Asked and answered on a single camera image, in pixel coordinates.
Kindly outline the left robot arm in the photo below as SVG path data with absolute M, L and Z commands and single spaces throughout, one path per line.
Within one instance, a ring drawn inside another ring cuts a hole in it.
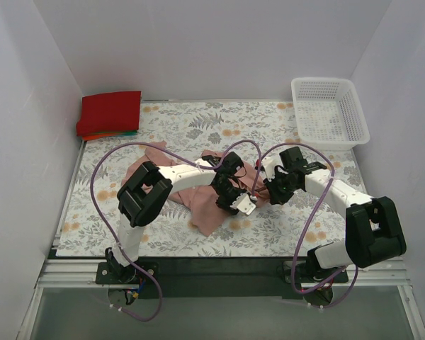
M 236 186 L 236 173 L 243 168 L 243 161 L 234 152 L 223 160 L 213 155 L 203 156 L 193 165 L 142 163 L 118 191 L 120 225 L 117 242 L 106 250 L 109 272 L 121 283 L 134 280 L 137 270 L 131 263 L 139 258 L 144 228 L 159 216 L 172 194 L 197 186 L 211 186 L 218 194 L 218 208 L 233 215 L 250 215 L 256 206 L 247 190 Z

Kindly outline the pink t shirt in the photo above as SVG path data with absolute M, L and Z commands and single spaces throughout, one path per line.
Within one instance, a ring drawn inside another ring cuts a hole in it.
M 158 149 L 145 147 L 144 156 L 137 159 L 136 162 L 128 167 L 125 177 L 121 181 L 121 186 L 125 184 L 137 168 L 145 161 L 151 161 L 157 166 L 173 166 L 178 164 L 179 161 L 174 161 L 159 150 L 166 149 L 165 141 L 153 142 L 150 144 L 156 146 Z M 201 157 L 206 155 L 221 157 L 222 154 L 223 152 L 204 149 L 201 153 Z M 244 177 L 239 178 L 239 185 L 250 191 L 254 182 L 256 170 L 251 164 L 246 162 L 244 162 L 244 168 L 245 170 L 241 169 L 238 171 L 238 176 L 244 175 Z M 256 184 L 256 196 L 258 198 L 256 202 L 256 206 L 258 208 L 269 203 L 270 195 L 268 190 L 264 188 L 261 176 L 259 176 Z M 198 228 L 201 234 L 209 237 L 228 217 L 231 216 L 230 212 L 220 209 L 216 205 L 218 197 L 218 194 L 216 194 L 211 186 L 199 186 L 172 194 L 169 196 L 169 200 L 182 204 L 188 208 L 191 211 L 191 223 Z

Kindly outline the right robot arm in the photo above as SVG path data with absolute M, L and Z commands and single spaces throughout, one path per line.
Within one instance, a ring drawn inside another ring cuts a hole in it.
M 292 263 L 292 277 L 325 279 L 338 269 L 367 268 L 405 254 L 407 244 L 395 203 L 352 188 L 321 162 L 308 162 L 299 147 L 277 157 L 264 157 L 256 165 L 273 205 L 287 203 L 298 190 L 319 198 L 345 220 L 344 239 L 310 249 L 301 264 Z

